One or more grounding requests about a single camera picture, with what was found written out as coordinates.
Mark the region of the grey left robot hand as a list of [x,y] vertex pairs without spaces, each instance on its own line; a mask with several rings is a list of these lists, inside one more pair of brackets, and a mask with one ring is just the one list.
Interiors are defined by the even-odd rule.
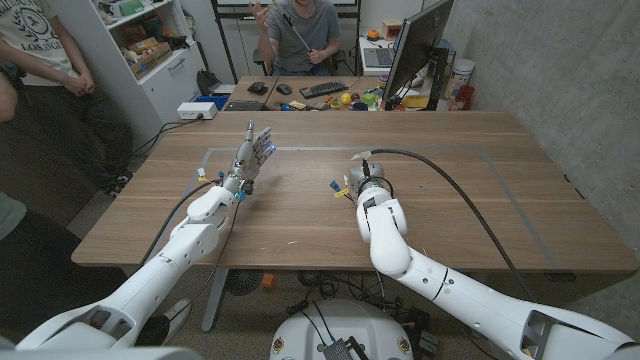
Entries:
[[245,140],[238,147],[231,167],[222,181],[223,188],[232,193],[253,193],[254,180],[261,166],[276,150],[270,138],[270,127],[254,134],[254,123],[252,120],[249,121]]

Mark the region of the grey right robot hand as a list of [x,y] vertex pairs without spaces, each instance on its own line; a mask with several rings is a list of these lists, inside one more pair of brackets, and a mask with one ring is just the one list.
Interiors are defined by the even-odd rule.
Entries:
[[380,163],[363,160],[349,169],[348,183],[350,192],[358,197],[363,191],[383,185],[384,168]]

